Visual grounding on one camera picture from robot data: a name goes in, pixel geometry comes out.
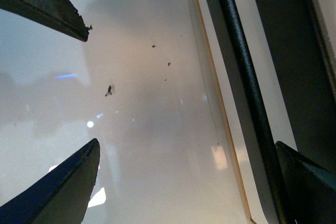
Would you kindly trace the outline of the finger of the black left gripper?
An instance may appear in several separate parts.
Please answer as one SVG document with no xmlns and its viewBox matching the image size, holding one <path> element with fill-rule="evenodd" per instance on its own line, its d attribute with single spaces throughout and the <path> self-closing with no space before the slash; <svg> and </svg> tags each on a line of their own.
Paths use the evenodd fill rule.
<svg viewBox="0 0 336 224">
<path fill-rule="evenodd" d="M 1 9 L 86 42 L 89 30 L 70 0 L 1 0 Z"/>
</svg>

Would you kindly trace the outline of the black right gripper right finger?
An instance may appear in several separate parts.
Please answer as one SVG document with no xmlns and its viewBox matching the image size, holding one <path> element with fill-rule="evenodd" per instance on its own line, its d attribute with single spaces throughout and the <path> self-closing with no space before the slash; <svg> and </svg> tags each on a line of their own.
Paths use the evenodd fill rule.
<svg viewBox="0 0 336 224">
<path fill-rule="evenodd" d="M 335 174 L 281 141 L 276 151 L 297 223 L 335 223 Z"/>
</svg>

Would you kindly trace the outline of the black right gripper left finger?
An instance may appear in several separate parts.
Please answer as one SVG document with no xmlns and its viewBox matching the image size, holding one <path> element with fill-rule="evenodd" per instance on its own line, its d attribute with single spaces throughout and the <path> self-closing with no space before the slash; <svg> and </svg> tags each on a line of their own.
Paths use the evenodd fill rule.
<svg viewBox="0 0 336 224">
<path fill-rule="evenodd" d="M 100 162 L 93 139 L 1 206 L 1 223 L 82 223 Z"/>
</svg>

